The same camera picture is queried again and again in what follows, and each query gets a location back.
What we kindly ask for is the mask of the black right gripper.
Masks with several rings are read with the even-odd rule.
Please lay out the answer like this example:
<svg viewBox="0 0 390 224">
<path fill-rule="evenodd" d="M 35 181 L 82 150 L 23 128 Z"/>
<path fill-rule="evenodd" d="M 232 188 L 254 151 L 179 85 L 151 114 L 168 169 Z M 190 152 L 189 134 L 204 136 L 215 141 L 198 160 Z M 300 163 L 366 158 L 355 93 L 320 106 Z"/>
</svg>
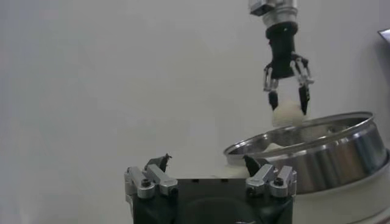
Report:
<svg viewBox="0 0 390 224">
<path fill-rule="evenodd" d="M 272 25 L 266 29 L 266 38 L 272 52 L 271 62 L 264 68 L 263 91 L 275 110 L 278 107 L 278 80 L 294 76 L 299 84 L 300 107 L 307 114 L 310 101 L 309 85 L 314 83 L 308 60 L 295 50 L 294 36 L 298 31 L 296 22 L 287 21 Z"/>
</svg>

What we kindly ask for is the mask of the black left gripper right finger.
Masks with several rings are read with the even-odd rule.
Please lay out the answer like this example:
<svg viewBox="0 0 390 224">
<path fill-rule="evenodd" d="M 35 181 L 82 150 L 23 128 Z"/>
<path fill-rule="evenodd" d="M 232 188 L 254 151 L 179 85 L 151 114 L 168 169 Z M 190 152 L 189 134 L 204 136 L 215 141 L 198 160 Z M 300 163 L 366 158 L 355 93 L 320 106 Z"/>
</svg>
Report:
<svg viewBox="0 0 390 224">
<path fill-rule="evenodd" d="M 243 159 L 249 172 L 249 177 L 245 180 L 247 194 L 251 197 L 266 191 L 275 198 L 296 196 L 297 172 L 291 166 L 277 169 L 266 159 L 259 162 L 249 155 L 244 155 Z"/>
</svg>

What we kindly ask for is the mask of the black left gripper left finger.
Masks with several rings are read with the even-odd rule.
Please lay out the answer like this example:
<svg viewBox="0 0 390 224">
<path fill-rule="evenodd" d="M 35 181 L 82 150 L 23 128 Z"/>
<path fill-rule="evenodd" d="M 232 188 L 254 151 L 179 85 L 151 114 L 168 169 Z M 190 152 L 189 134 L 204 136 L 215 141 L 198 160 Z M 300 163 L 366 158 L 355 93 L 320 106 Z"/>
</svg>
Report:
<svg viewBox="0 0 390 224">
<path fill-rule="evenodd" d="M 150 159 L 143 169 L 128 167 L 124 173 L 125 194 L 140 199 L 151 199 L 156 192 L 165 197 L 175 197 L 179 192 L 179 182 L 165 173 L 169 154 Z"/>
</svg>

